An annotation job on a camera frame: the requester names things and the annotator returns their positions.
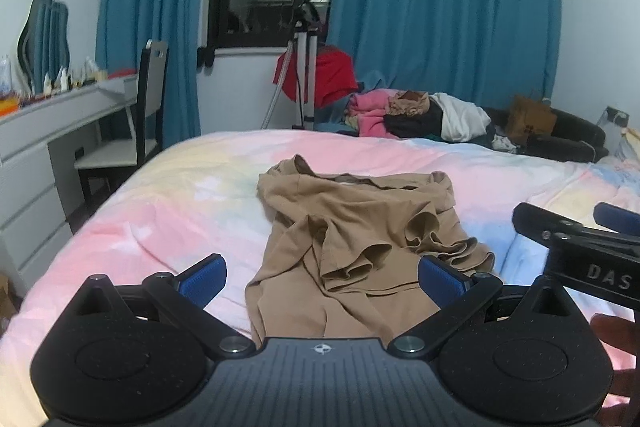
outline pile of clothes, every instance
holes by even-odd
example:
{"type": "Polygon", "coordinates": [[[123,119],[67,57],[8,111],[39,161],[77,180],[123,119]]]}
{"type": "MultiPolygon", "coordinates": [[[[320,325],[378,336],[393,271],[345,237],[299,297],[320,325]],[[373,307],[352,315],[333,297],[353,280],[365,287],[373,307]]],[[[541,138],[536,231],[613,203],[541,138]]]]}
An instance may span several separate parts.
{"type": "Polygon", "coordinates": [[[354,94],[347,105],[345,123],[359,136],[472,142],[516,152],[508,139],[497,136],[491,118],[481,107],[443,92],[375,89],[354,94]]]}

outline pink clothing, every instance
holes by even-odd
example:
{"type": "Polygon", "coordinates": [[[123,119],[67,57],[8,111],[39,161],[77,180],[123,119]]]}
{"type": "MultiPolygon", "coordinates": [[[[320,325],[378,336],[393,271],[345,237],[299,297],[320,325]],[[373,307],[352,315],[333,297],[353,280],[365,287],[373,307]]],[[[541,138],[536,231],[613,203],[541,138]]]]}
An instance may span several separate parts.
{"type": "Polygon", "coordinates": [[[398,140],[395,136],[386,131],[385,121],[383,117],[386,115],[386,109],[374,109],[372,111],[363,112],[358,115],[358,128],[360,136],[371,136],[375,138],[391,138],[398,140]]]}
{"type": "Polygon", "coordinates": [[[376,109],[386,109],[389,99],[398,92],[396,89],[374,89],[362,94],[354,94],[347,106],[348,116],[355,116],[376,109]]]}

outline chair backrest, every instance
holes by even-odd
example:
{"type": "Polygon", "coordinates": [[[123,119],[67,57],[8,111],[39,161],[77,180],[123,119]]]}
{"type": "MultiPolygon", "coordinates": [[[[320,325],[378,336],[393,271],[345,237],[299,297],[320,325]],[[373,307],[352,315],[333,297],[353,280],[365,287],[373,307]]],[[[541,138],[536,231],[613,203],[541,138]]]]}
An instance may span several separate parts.
{"type": "Polygon", "coordinates": [[[156,142],[162,150],[164,79],[168,58],[169,48],[166,42],[149,41],[140,55],[136,104],[136,153],[139,167],[146,161],[146,122],[153,115],[156,115],[156,142]]]}

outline blue gripper pad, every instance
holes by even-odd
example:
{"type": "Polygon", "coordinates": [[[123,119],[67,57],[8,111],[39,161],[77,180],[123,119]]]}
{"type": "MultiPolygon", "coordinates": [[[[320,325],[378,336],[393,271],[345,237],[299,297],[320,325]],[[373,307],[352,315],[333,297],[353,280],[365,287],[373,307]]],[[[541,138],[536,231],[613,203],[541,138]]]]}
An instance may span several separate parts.
{"type": "Polygon", "coordinates": [[[431,255],[425,255],[418,263],[418,283],[441,309],[462,297],[472,286],[469,277],[431,255]]]}
{"type": "Polygon", "coordinates": [[[598,203],[593,209],[593,219],[601,227],[626,235],[640,236],[640,214],[609,203],[598,203]]]}
{"type": "Polygon", "coordinates": [[[178,293],[199,308],[204,308],[226,283],[226,263],[215,253],[176,277],[178,293]]]}

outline mirror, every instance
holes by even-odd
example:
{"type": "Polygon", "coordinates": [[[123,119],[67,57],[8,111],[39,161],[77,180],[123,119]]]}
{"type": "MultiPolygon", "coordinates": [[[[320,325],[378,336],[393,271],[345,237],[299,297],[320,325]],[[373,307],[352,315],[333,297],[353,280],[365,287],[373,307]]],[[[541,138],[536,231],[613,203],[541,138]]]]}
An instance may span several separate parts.
{"type": "Polygon", "coordinates": [[[20,33],[17,47],[17,73],[22,89],[39,94],[44,79],[55,81],[62,68],[69,68],[69,44],[66,26],[69,10],[56,0],[33,0],[20,33]]]}

